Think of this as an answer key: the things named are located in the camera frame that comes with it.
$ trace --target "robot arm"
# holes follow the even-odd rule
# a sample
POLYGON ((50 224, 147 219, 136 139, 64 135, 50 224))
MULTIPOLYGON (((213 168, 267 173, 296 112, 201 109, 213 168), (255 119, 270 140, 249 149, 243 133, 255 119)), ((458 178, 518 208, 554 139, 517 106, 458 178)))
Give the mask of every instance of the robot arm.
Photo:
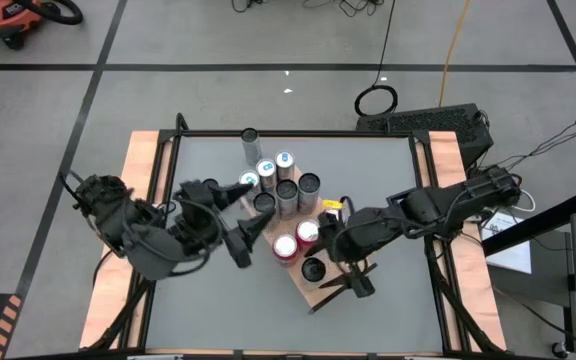
POLYGON ((519 185, 505 169, 490 168, 483 175, 446 188, 411 189, 387 199, 385 208, 362 208, 346 224, 329 213, 319 215, 320 239, 307 253, 325 249, 334 262, 345 262, 347 276, 358 297, 374 293, 357 263, 401 235, 417 239, 432 235, 451 239, 463 222, 484 207, 510 206, 521 195, 519 185))
POLYGON ((240 220, 237 228, 226 231, 219 212, 248 192, 251 185, 222 187, 211 179, 187 181, 172 196, 182 213, 165 229, 165 211, 143 200, 131 200, 131 190, 118 177, 92 175, 75 191, 65 181, 64 185, 77 200, 73 207, 81 211, 99 238, 117 256, 127 257, 148 280, 199 270, 222 242, 239 268, 250 266, 253 244, 274 215, 273 211, 240 220), (191 270, 173 271, 179 263, 199 259, 203 261, 191 270))

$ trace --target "wooden board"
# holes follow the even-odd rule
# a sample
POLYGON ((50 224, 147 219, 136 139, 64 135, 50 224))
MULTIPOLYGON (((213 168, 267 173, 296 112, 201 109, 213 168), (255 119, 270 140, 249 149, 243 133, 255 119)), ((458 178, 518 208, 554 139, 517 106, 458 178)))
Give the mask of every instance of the wooden board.
MULTIPOLYGON (((157 131, 135 131, 130 140, 130 146, 126 154, 126 161, 122 172, 122 179, 126 184, 135 188, 135 195, 139 197, 145 198, 147 194, 157 136, 157 131)), ((450 132, 431 132, 430 138, 440 186, 448 186, 465 180, 465 173, 455 134, 450 132)), ((170 151, 168 149, 165 159, 168 158, 169 154, 170 151)), ((418 147, 418 156, 420 159, 419 165, 422 180, 424 184, 429 184, 428 170, 425 158, 423 157, 423 148, 421 147, 418 147)), ((165 169, 162 169, 161 173, 157 186, 158 195, 160 195, 161 190, 163 190, 165 169)), ((464 232, 475 238, 479 238, 476 228, 471 225, 466 225, 464 232)), ((474 244, 471 240, 460 237, 453 241, 452 250, 464 306, 479 326, 488 334, 490 339, 497 346, 505 349, 505 341, 492 286, 490 284, 488 267, 481 247, 474 244)), ((132 267, 130 264, 114 257, 109 259, 108 263, 101 268, 97 278, 97 284, 93 290, 88 317, 86 318, 86 324, 82 334, 81 346, 89 345, 95 341, 123 306, 126 301, 131 273, 132 267)), ((447 303, 445 304, 451 344, 454 350, 458 350, 459 335, 454 320, 454 312, 447 303)), ((135 311, 134 319, 140 318, 142 311, 143 307, 139 306, 135 311)), ((138 333, 139 324, 139 321, 133 322, 133 337, 129 341, 129 345, 136 344, 134 337, 136 337, 138 333)), ((472 341, 471 344, 473 350, 476 351, 477 346, 472 341)), ((160 350, 160 353, 185 352, 181 351, 184 349, 157 350, 160 350)), ((204 354, 207 352, 216 354, 218 351, 219 350, 209 349, 200 350, 200 352, 204 354)), ((224 350, 224 353, 232 353, 232 351, 224 350)))
MULTIPOLYGON (((301 175, 302 175, 301 170, 299 170, 299 168, 295 166, 295 172, 292 180, 295 183, 297 183, 301 175)), ((256 215, 251 204, 249 204, 245 199, 242 199, 242 203, 244 204, 244 206, 251 215, 256 215)), ((263 236, 266 238, 268 244, 270 244, 272 248, 273 241, 279 235, 290 234, 294 236, 295 229, 297 228, 297 225, 300 222, 308 219, 317 220, 317 215, 322 213, 324 210, 325 209, 322 206, 321 198, 319 197, 317 198, 317 206, 315 207, 315 209, 311 214, 308 215, 297 214, 297 216, 295 216, 293 219, 285 221, 282 220, 279 222, 277 227, 272 231, 264 230, 263 236)), ((304 254, 305 251, 303 250, 300 251, 295 263, 292 264, 290 267, 287 267, 286 271, 288 271, 290 278, 295 283, 295 286, 297 286, 297 289, 299 289, 299 292, 301 292, 301 295, 304 297, 308 305, 311 308, 313 308, 317 306, 319 303, 321 303, 323 300, 325 300, 328 296, 332 295, 335 291, 339 290, 341 286, 318 289, 317 287, 309 286, 309 284, 305 283, 303 281, 303 277, 301 276, 301 265, 306 260, 304 254)), ((318 258, 326 265, 326 275, 324 276, 323 280, 320 283, 323 284, 341 275, 341 271, 339 271, 339 268, 337 268, 337 266, 330 260, 330 258, 328 257, 328 253, 325 250, 319 251, 313 257, 318 258)), ((359 264, 359 268, 363 270, 363 263, 359 264)))
MULTIPOLYGON (((158 136, 159 131, 135 131, 130 137, 121 179, 127 187, 134 188, 133 198, 145 199, 148 195, 158 136)), ((164 150, 164 158, 168 158, 170 147, 167 151, 166 148, 164 150)), ((165 173, 163 170, 157 184, 159 198, 163 193, 164 181, 162 180, 165 179, 165 173)), ((108 247, 104 246, 102 254, 107 251, 109 251, 108 247)), ((79 347, 90 346, 97 341, 115 319, 126 302, 131 274, 132 266, 128 260, 119 259, 114 255, 111 255, 102 265, 97 274, 79 347)), ((138 306, 138 311, 133 316, 133 320, 137 320, 133 321, 133 324, 140 324, 142 309, 143 301, 142 306, 138 306)), ((136 344, 136 338, 131 339, 129 343, 136 344)))
MULTIPOLYGON (((454 132, 431 132, 430 148, 440 187, 466 180, 454 132)), ((463 232, 481 241, 475 224, 464 224, 463 232)), ((451 248, 462 303, 490 340, 500 348, 506 349, 483 248, 465 236, 457 237, 452 242, 451 248)), ((473 351, 479 350, 472 338, 470 346, 473 351)))

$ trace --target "tin can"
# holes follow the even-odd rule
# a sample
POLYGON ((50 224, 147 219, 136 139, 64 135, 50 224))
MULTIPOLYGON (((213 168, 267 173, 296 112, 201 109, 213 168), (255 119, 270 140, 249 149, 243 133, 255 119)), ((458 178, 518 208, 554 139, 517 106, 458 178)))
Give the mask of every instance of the tin can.
POLYGON ((259 174, 259 182, 263 191, 269 193, 275 191, 275 185, 277 184, 276 172, 277 169, 272 160, 259 160, 257 163, 257 174, 259 174))
POLYGON ((246 163, 250 166, 255 164, 261 159, 261 144, 259 143, 259 133, 253 128, 244 129, 241 132, 241 143, 244 146, 244 154, 246 155, 246 163))
POLYGON ((277 179, 292 180, 295 174, 295 156, 287 151, 277 153, 275 156, 275 164, 277 164, 277 179))
POLYGON ((298 251, 297 240, 290 234, 279 235, 272 243, 272 252, 282 266, 294 265, 298 251))
POLYGON ((319 223, 316 220, 304 220, 295 229, 295 238, 300 249, 307 249, 319 239, 319 223))
POLYGON ((319 199, 319 176, 313 173, 305 173, 299 178, 299 212, 310 214, 317 207, 319 199))
POLYGON ((277 212, 277 201, 272 194, 269 193, 261 193, 255 196, 253 200, 253 206, 255 211, 259 214, 267 213, 270 211, 275 211, 275 215, 272 217, 270 222, 266 225, 266 229, 268 231, 274 231, 279 225, 279 214, 277 212))
POLYGON ((281 220, 290 220, 297 215, 298 193, 297 184, 292 180, 281 180, 277 184, 277 202, 281 220))
POLYGON ((301 278, 308 288, 317 288, 326 276, 326 265, 316 257, 307 258, 301 264, 301 278))
POLYGON ((255 170, 246 170, 239 175, 239 183, 242 185, 252 184, 252 189, 245 195, 246 200, 253 201, 255 196, 261 192, 261 185, 259 185, 259 175, 255 170))

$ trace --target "white paper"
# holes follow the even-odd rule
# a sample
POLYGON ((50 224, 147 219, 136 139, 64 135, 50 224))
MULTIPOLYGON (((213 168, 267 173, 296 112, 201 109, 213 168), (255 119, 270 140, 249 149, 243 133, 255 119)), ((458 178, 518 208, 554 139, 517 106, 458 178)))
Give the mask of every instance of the white paper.
MULTIPOLYGON (((517 223, 523 219, 515 217, 517 223)), ((512 216, 497 213, 486 224, 481 232, 481 238, 486 241, 487 238, 515 225, 515 219, 512 216)), ((532 264, 530 262, 530 242, 526 241, 519 245, 513 246, 502 252, 488 256, 486 262, 493 266, 520 271, 526 274, 532 274, 532 264)))

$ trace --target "yellow cable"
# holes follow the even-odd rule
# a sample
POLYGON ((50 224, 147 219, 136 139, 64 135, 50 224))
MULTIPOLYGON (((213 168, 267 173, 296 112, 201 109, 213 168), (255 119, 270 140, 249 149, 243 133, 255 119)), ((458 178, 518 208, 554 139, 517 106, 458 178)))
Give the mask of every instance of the yellow cable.
POLYGON ((450 57, 452 56, 452 50, 455 48, 457 43, 457 38, 461 32, 461 27, 464 24, 464 19, 466 18, 466 12, 468 11, 468 6, 470 6, 470 0, 466 0, 464 4, 464 9, 461 11, 461 16, 459 16, 459 21, 457 22, 457 29, 455 29, 455 34, 452 36, 452 42, 450 43, 450 49, 448 50, 448 56, 446 56, 446 63, 444 64, 444 72, 441 76, 441 93, 439 94, 439 107, 442 106, 444 102, 444 88, 446 86, 446 75, 448 75, 448 64, 450 64, 450 57))

